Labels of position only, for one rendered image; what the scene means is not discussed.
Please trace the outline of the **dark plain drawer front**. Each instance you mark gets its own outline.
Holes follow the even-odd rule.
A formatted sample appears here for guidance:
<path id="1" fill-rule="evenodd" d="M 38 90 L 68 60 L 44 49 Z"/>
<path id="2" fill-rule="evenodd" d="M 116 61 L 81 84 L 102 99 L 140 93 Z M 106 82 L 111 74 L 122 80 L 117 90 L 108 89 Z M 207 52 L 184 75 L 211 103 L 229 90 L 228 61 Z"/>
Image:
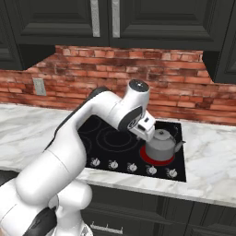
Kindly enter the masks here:
<path id="1" fill-rule="evenodd" d="M 134 213 L 165 220 L 164 198 L 138 192 L 92 185 L 90 209 Z"/>

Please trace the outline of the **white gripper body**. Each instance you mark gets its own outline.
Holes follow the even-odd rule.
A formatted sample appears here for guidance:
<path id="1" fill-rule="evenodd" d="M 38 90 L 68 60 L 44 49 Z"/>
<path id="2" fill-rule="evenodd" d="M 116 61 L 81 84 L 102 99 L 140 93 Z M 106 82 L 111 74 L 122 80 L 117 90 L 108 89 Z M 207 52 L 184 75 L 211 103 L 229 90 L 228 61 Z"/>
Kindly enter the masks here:
<path id="1" fill-rule="evenodd" d="M 139 121 L 136 126 L 130 129 L 130 132 L 149 142 L 155 133 L 155 123 L 152 121 Z"/>

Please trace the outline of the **grey metal kettle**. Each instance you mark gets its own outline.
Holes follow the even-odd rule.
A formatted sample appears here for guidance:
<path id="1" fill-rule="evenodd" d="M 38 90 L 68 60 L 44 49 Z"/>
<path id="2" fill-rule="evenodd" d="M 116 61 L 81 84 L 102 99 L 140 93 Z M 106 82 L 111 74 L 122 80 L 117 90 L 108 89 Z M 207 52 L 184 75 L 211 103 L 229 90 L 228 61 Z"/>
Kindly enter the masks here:
<path id="1" fill-rule="evenodd" d="M 183 140 L 176 142 L 169 131 L 157 129 L 152 139 L 146 143 L 145 152 L 155 161 L 167 161 L 181 149 L 183 144 Z"/>

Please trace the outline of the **black glass hob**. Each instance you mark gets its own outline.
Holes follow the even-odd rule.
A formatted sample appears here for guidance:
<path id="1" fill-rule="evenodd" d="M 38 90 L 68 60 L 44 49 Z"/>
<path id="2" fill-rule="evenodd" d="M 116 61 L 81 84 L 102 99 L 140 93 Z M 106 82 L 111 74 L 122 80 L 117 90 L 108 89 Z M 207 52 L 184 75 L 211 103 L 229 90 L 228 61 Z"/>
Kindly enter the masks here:
<path id="1" fill-rule="evenodd" d="M 180 123 L 156 121 L 155 129 L 169 131 L 176 142 L 183 140 Z M 87 168 L 186 182 L 183 146 L 167 161 L 152 160 L 145 152 L 146 142 L 144 140 L 129 131 L 117 131 L 96 115 L 92 115 L 78 129 L 78 134 L 87 151 Z M 90 165 L 93 158 L 100 160 L 99 166 L 92 167 Z M 109 168 L 111 160 L 118 162 L 116 170 Z M 134 163 L 137 170 L 135 172 L 128 171 L 128 163 Z M 147 174 L 147 166 L 154 166 L 157 173 L 154 175 Z M 166 169 L 175 169 L 178 175 L 174 179 L 169 178 Z"/>

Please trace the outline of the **dark base cupboard door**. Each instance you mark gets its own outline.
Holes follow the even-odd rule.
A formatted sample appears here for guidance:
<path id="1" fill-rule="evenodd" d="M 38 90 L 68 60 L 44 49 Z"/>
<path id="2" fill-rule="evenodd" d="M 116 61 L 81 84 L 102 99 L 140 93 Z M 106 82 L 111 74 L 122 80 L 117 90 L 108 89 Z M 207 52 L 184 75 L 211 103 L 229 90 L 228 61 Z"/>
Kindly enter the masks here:
<path id="1" fill-rule="evenodd" d="M 164 198 L 162 216 L 170 223 L 168 236 L 184 236 L 193 204 L 185 199 Z"/>
<path id="2" fill-rule="evenodd" d="M 194 203 L 184 236 L 236 236 L 236 208 Z"/>

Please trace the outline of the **grey wall socket plate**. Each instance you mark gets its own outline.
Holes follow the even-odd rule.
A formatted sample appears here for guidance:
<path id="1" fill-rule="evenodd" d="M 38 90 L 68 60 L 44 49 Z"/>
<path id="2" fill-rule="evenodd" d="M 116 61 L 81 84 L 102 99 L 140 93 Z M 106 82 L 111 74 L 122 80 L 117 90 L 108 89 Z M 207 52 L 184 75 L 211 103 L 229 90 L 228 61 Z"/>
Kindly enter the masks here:
<path id="1" fill-rule="evenodd" d="M 33 84 L 34 84 L 34 88 L 36 91 L 36 94 L 39 96 L 45 96 L 46 95 L 46 89 L 44 86 L 44 81 L 42 78 L 33 78 Z"/>

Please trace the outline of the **dark wall cupboard door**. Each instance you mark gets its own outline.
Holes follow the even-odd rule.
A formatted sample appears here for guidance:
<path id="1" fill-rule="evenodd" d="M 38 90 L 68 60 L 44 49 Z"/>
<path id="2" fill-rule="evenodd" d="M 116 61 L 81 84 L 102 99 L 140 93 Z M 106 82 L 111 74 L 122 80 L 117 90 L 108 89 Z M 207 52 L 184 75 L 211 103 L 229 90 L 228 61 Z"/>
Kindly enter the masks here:
<path id="1" fill-rule="evenodd" d="M 118 48 L 218 51 L 223 45 L 234 0 L 120 0 Z"/>
<path id="2" fill-rule="evenodd" d="M 100 37 L 95 38 L 90 0 L 13 0 L 17 39 L 31 44 L 107 46 L 107 1 L 98 1 Z"/>

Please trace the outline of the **dark narrow wall cupboard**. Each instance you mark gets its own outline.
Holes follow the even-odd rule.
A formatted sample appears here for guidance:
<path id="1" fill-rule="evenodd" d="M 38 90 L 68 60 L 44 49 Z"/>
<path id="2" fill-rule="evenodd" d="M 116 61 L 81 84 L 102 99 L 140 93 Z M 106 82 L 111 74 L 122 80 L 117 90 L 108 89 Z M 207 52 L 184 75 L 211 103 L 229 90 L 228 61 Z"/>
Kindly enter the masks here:
<path id="1" fill-rule="evenodd" d="M 0 0 L 0 69 L 23 69 L 21 53 L 14 38 L 4 0 Z"/>
<path id="2" fill-rule="evenodd" d="M 221 84 L 236 84 L 236 0 L 231 10 L 227 34 L 218 57 L 213 81 Z"/>

